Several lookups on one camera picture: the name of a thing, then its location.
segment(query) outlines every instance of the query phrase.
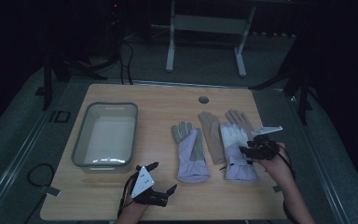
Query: light wood surface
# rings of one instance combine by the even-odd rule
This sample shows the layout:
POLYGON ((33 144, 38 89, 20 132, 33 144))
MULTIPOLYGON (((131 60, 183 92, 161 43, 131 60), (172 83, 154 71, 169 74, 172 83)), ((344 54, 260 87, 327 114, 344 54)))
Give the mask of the light wood surface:
POLYGON ((40 216, 45 220, 116 220, 124 184, 135 172, 135 166, 158 161, 158 168, 150 173, 156 181, 153 190, 165 192, 174 184, 178 187, 166 207, 149 206, 143 220, 285 218, 282 194, 274 192, 272 187, 276 184, 263 167, 255 163, 259 178, 254 183, 228 182, 224 179, 225 170, 220 170, 224 165, 213 165, 205 140, 204 155, 211 178, 198 184, 176 179, 177 145, 171 127, 182 120, 201 127, 198 114, 202 111, 211 112, 225 122, 229 109, 245 112, 256 129, 262 126, 254 97, 245 89, 91 85, 51 184, 62 193, 57 198, 47 196, 40 216), (201 104, 200 96, 207 96, 209 103, 201 104), (94 102, 138 105, 133 166, 126 174, 87 174, 71 161, 86 108, 94 102))

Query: clear storage box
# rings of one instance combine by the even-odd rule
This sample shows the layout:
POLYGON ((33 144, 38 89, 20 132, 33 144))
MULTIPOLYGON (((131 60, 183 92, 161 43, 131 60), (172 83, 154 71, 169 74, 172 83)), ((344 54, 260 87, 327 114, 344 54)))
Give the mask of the clear storage box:
POLYGON ((89 105, 72 153, 74 165, 90 173, 128 172, 137 119, 134 103, 89 105))

